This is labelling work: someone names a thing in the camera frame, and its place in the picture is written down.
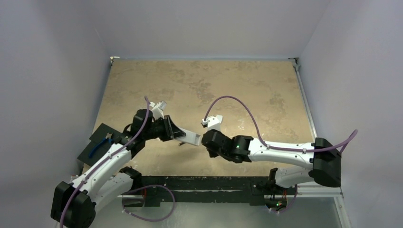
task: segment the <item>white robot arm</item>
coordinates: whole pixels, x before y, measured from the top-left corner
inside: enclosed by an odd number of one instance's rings
[[[86,228],[90,226],[96,213],[110,201],[122,193],[142,187],[141,173],[130,167],[122,167],[145,147],[147,140],[178,140],[198,146],[200,135],[177,127],[169,115],[163,114],[165,107],[164,101],[156,104],[151,102],[148,117],[146,109],[138,110],[130,124],[131,129],[125,129],[122,133],[105,124],[99,126],[90,137],[91,143],[79,156],[93,162],[91,168],[70,183],[63,181],[58,184],[53,196],[51,217],[60,221],[67,200],[72,197],[63,225],[69,228]],[[143,123],[143,130],[137,138],[131,140]],[[110,147],[102,145],[105,139],[113,142]],[[127,147],[117,152],[123,145]]]
[[[207,133],[203,135],[201,143],[207,148],[210,157],[221,156],[235,163],[270,161],[295,165],[296,167],[271,171],[272,184],[284,189],[311,181],[327,187],[340,187],[340,152],[306,152],[331,146],[327,140],[316,138],[315,142],[306,143],[265,141],[266,145],[301,149],[302,152],[269,149],[258,138],[237,135],[230,139],[225,136],[220,131],[222,120],[222,115],[217,115],[201,121],[201,124],[207,127]]]

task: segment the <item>purple cable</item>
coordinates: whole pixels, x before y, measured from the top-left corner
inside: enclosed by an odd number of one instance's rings
[[[287,211],[288,209],[290,209],[291,206],[294,204],[295,199],[297,198],[297,194],[298,194],[298,185],[296,184],[294,188],[295,188],[294,197],[292,198],[291,202],[286,206],[286,208],[285,208],[284,210],[279,211],[280,213],[286,212],[286,211]]]
[[[169,194],[172,196],[172,203],[173,203],[172,209],[171,209],[171,211],[170,211],[167,215],[165,215],[164,217],[159,218],[159,219],[150,219],[150,218],[143,218],[143,217],[140,217],[140,216],[135,215],[135,214],[133,214],[132,212],[128,211],[128,210],[125,208],[125,206],[123,205],[123,200],[122,200],[122,208],[123,208],[123,211],[124,211],[124,212],[126,212],[127,214],[129,214],[129,215],[131,215],[131,216],[133,216],[133,217],[136,217],[136,218],[138,218],[138,219],[141,219],[141,220],[144,220],[144,221],[147,221],[147,222],[160,222],[160,221],[165,220],[165,219],[167,219],[168,217],[170,217],[170,216],[172,215],[173,211],[175,210],[176,202],[175,202],[175,197],[173,196],[173,193],[172,193],[171,190],[169,190],[167,187],[165,187],[165,186],[163,186],[163,185],[153,184],[153,185],[148,185],[148,186],[144,186],[144,187],[141,187],[141,188],[138,188],[138,189],[134,189],[134,190],[128,191],[126,194],[134,193],[134,192],[136,192],[136,191],[140,191],[140,190],[147,189],[147,188],[150,188],[150,187],[160,187],[160,188],[163,188],[163,189],[167,190],[167,191],[169,192]]]
[[[141,133],[141,131],[143,130],[146,120],[148,119],[148,114],[150,113],[150,102],[148,101],[148,97],[144,96],[145,101],[147,102],[147,110],[145,112],[145,118],[143,121],[143,124],[141,125],[139,131],[133,136],[133,138],[131,140],[129,140],[125,145],[123,145],[121,148],[119,148],[118,150],[116,150],[115,152],[113,152],[111,154],[111,156],[115,156],[117,153],[119,153],[120,151],[122,151],[124,148],[126,148],[128,145],[130,145]],[[105,162],[107,162],[109,160],[109,157],[103,159],[93,170],[91,170],[91,172],[89,172],[89,174],[80,182],[80,184],[76,187],[76,189],[73,191],[73,194],[71,194],[70,198],[68,198],[67,203],[63,209],[62,215],[60,217],[60,228],[63,228],[63,222],[64,222],[64,217],[66,216],[67,213],[67,209],[70,206],[71,201],[73,200],[74,196],[77,194],[77,192],[80,190],[80,188],[86,183],[86,181],[92,176],[92,174],[94,174],[94,172],[96,170],[99,169],[99,167],[101,167]]]
[[[206,113],[206,115],[204,116],[204,120],[207,119],[207,116],[209,115],[210,110],[213,108],[214,104],[215,104],[217,101],[219,101],[219,100],[221,100],[221,99],[223,99],[223,98],[231,98],[231,99],[234,99],[234,100],[238,101],[238,102],[246,109],[246,111],[249,113],[249,116],[250,116],[251,119],[252,119],[253,124],[255,125],[256,132],[258,133],[259,141],[260,141],[264,146],[266,146],[268,149],[274,149],[274,150],[279,150],[279,151],[293,151],[293,152],[326,152],[326,151],[331,151],[331,150],[337,149],[337,148],[339,148],[339,147],[343,147],[343,148],[340,150],[340,153],[342,153],[342,152],[344,151],[344,148],[347,146],[347,144],[348,144],[348,143],[357,135],[357,133],[358,133],[358,130],[355,129],[355,130],[353,131],[353,133],[351,133],[350,137],[348,137],[348,138],[347,138],[346,140],[344,140],[343,142],[341,142],[341,143],[339,143],[339,144],[337,144],[337,145],[330,146],[330,147],[326,147],[326,148],[322,148],[322,149],[312,149],[312,150],[305,150],[305,151],[304,151],[304,149],[294,149],[294,148],[283,148],[283,147],[277,147],[277,146],[270,146],[270,145],[267,145],[267,144],[264,142],[264,140],[262,139],[262,137],[261,137],[261,135],[260,135],[260,131],[259,131],[258,124],[256,123],[256,120],[255,120],[255,118],[253,117],[252,113],[250,112],[249,108],[248,108],[240,99],[238,99],[238,98],[236,98],[236,97],[234,97],[234,96],[226,95],[226,96],[220,96],[219,98],[215,99],[215,100],[213,101],[213,103],[210,105],[209,109],[207,110],[207,113]]]

